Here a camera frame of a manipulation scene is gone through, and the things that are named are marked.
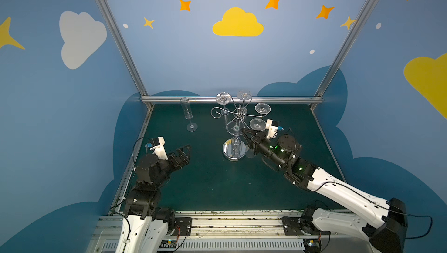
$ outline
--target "green tabletop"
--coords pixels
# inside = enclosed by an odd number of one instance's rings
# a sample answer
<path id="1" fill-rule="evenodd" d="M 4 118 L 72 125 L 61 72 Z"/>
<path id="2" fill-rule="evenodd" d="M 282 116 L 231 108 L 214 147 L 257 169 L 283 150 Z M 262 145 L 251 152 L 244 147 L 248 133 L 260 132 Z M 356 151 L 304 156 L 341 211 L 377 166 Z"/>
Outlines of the green tabletop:
<path id="1" fill-rule="evenodd" d="M 320 194 L 295 187 L 282 173 L 266 166 L 260 155 L 252 159 L 244 157 L 238 162 L 227 160 L 222 145 L 232 136 L 225 129 L 223 117 L 214 119 L 210 115 L 214 106 L 191 105 L 192 121 L 198 124 L 195 132 L 187 131 L 189 122 L 180 104 L 154 106 L 145 137 L 164 137 L 167 153 L 186 144 L 192 146 L 190 164 L 173 172 L 170 181 L 162 187 L 160 207 L 170 207 L 176 211 L 300 210 L 321 200 L 331 209 L 343 209 Z M 270 106 L 272 110 L 264 120 L 278 121 L 286 131 L 290 127 L 298 143 L 303 146 L 301 156 L 341 178 L 309 106 Z M 250 104 L 248 110 L 249 114 L 256 114 L 254 104 Z M 145 144 L 143 142 L 139 158 L 146 152 Z M 321 202 L 317 206 L 324 208 Z"/>

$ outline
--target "blue wall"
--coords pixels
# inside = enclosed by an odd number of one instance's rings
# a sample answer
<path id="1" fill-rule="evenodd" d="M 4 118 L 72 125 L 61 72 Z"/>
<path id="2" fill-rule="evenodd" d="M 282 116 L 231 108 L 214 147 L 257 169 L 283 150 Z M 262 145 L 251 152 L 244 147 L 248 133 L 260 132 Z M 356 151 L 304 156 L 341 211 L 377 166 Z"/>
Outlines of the blue wall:
<path id="1" fill-rule="evenodd" d="M 365 0 L 280 0 L 277 10 L 266 9 L 269 0 L 190 1 L 190 11 L 181 11 L 180 0 L 107 0 L 151 95 L 235 95 L 246 88 L 260 96 L 282 82 L 271 96 L 288 93 L 291 84 L 332 63 L 348 33 L 341 25 L 355 19 Z M 327 19 L 316 18 L 322 5 L 334 7 Z M 264 31 L 255 37 L 213 33 L 232 7 L 253 13 Z M 145 18 L 153 29 L 143 26 Z M 316 80 L 323 77 L 318 73 Z M 313 96 L 318 84 L 295 88 L 293 96 Z"/>
<path id="2" fill-rule="evenodd" d="M 408 253 L 447 246 L 447 120 L 404 76 L 411 60 L 447 53 L 444 7 L 445 0 L 380 0 L 315 110 L 348 183 L 433 216 L 428 236 L 407 240 Z M 408 236 L 418 236 L 429 220 L 409 223 Z"/>
<path id="3" fill-rule="evenodd" d="M 64 64 L 65 11 L 104 23 L 94 0 L 0 0 L 25 48 L 2 46 L 0 29 L 0 252 L 83 252 L 146 114 L 108 31 L 79 68 Z"/>

